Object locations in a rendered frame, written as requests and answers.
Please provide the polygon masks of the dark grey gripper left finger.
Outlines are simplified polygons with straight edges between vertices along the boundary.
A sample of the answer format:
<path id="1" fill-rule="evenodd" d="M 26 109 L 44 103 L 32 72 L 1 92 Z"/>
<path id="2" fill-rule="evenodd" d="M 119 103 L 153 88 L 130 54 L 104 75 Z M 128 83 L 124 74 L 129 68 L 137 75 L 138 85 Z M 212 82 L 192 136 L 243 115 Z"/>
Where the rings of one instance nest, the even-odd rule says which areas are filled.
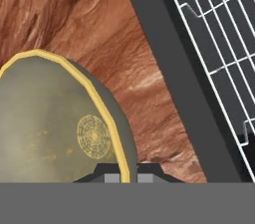
<path id="1" fill-rule="evenodd" d="M 116 163 L 99 163 L 94 172 L 77 180 L 78 183 L 120 183 L 121 172 Z"/>

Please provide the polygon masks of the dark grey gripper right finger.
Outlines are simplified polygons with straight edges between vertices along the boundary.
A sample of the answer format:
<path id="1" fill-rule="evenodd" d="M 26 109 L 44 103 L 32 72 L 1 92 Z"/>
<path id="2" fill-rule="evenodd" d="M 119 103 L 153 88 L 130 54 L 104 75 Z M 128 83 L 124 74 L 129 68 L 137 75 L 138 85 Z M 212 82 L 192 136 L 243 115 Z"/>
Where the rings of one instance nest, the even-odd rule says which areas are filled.
<path id="1" fill-rule="evenodd" d="M 171 182 L 181 183 L 181 180 L 163 172 L 158 163 L 139 163 L 137 165 L 138 183 Z"/>

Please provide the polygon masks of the grey bowl with yellow rim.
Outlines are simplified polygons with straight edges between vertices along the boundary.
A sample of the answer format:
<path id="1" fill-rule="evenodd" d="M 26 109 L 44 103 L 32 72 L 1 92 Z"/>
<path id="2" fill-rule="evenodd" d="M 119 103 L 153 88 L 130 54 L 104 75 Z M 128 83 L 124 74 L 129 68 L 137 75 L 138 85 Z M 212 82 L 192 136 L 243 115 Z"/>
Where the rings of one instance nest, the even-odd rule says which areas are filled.
<path id="1" fill-rule="evenodd" d="M 69 183 L 101 164 L 137 181 L 125 113 L 86 69 L 42 50 L 0 68 L 0 183 Z"/>

